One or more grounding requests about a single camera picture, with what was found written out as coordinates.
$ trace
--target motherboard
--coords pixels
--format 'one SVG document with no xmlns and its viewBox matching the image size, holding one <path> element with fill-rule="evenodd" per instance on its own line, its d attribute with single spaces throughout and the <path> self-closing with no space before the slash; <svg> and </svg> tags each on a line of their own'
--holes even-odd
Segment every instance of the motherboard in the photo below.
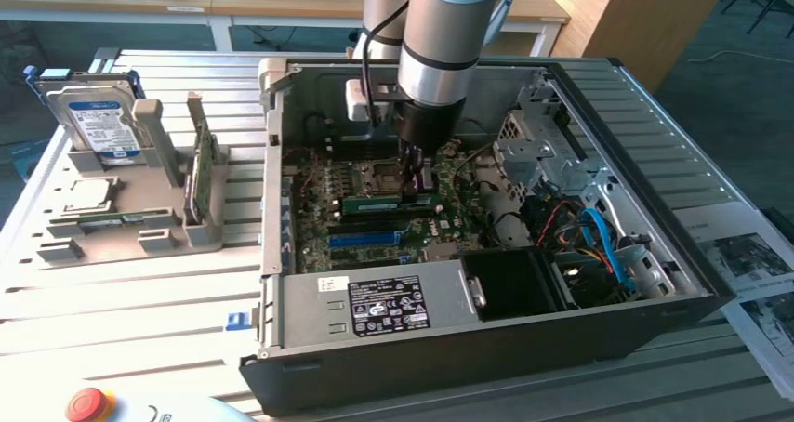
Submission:
<svg viewBox="0 0 794 422">
<path fill-rule="evenodd" d="M 416 174 L 405 202 L 396 158 L 369 147 L 286 151 L 292 178 L 294 273 L 364 269 L 447 260 L 483 248 L 480 186 L 459 140 Z"/>
</svg>

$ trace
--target black power cable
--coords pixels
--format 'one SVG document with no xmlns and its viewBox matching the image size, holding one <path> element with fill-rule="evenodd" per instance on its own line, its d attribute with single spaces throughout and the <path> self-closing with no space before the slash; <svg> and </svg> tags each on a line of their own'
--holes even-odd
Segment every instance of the black power cable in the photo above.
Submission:
<svg viewBox="0 0 794 422">
<path fill-rule="evenodd" d="M 361 46 L 361 84 L 362 84 L 362 96 L 366 99 L 366 113 L 369 114 L 369 123 L 372 127 L 377 126 L 377 116 L 374 115 L 374 101 L 372 100 L 372 78 L 369 77 L 369 43 L 372 43 L 372 39 L 382 31 L 388 24 L 390 24 L 394 19 L 401 15 L 402 11 L 408 8 L 408 1 L 398 6 L 394 10 L 394 13 L 390 14 L 388 18 L 382 20 L 380 24 L 369 31 L 366 34 L 366 38 L 362 40 Z"/>
</svg>

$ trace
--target floor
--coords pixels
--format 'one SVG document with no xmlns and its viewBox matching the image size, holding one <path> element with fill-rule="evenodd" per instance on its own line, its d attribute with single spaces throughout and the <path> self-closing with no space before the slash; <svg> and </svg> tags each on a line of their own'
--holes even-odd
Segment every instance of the floor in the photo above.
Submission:
<svg viewBox="0 0 794 422">
<path fill-rule="evenodd" d="M 794 218 L 794 126 L 789 119 L 789 80 L 794 64 L 725 55 L 712 62 L 692 63 L 719 50 L 737 50 L 794 59 L 794 39 L 784 33 L 794 19 L 771 13 L 752 35 L 744 31 L 760 7 L 739 0 L 727 14 L 716 5 L 711 17 L 685 48 L 656 92 L 669 111 L 704 151 L 751 200 L 775 206 Z M 100 46 L 140 49 L 212 50 L 202 26 L 30 23 L 53 67 L 84 69 Z M 341 52 L 349 46 L 345 29 L 258 29 L 270 43 L 256 44 L 252 31 L 236 27 L 236 50 Z M 23 188 L 9 166 L 9 144 L 46 138 L 53 129 L 44 106 L 23 86 L 0 81 L 0 225 Z"/>
</svg>

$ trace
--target table leg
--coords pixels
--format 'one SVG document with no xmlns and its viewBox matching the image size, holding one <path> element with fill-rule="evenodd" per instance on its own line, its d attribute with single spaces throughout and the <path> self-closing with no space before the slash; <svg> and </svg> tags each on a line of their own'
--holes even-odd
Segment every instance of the table leg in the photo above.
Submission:
<svg viewBox="0 0 794 422">
<path fill-rule="evenodd" d="M 551 49 L 555 46 L 560 26 L 561 24 L 557 22 L 543 24 L 543 30 L 537 33 L 535 43 L 532 44 L 529 57 L 548 57 L 551 55 Z"/>
<path fill-rule="evenodd" d="M 212 31 L 216 52 L 233 52 L 232 48 L 232 18 L 229 16 L 208 16 L 206 25 Z"/>
</svg>

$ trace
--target slotted metal table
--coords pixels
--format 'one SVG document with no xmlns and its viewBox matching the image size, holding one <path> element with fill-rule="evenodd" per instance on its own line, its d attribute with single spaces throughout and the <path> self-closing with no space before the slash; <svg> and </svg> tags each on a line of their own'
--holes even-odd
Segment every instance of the slotted metal table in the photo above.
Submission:
<svg viewBox="0 0 794 422">
<path fill-rule="evenodd" d="M 236 368 L 252 330 L 225 333 L 229 312 L 258 296 L 260 196 L 266 151 L 256 65 L 274 54 L 121 51 L 105 70 L 134 68 L 164 103 L 174 146 L 193 141 L 185 92 L 202 94 L 208 124 L 230 146 L 222 249 L 216 253 L 19 274 L 2 269 L 0 376 L 52 371 L 106 389 L 178 390 L 269 420 Z M 619 66 L 561 60 L 612 132 L 671 207 L 741 200 Z M 0 233 L 13 266 L 68 167 L 58 129 Z M 794 420 L 719 314 L 659 336 L 621 361 L 372 402 L 289 420 Z"/>
</svg>

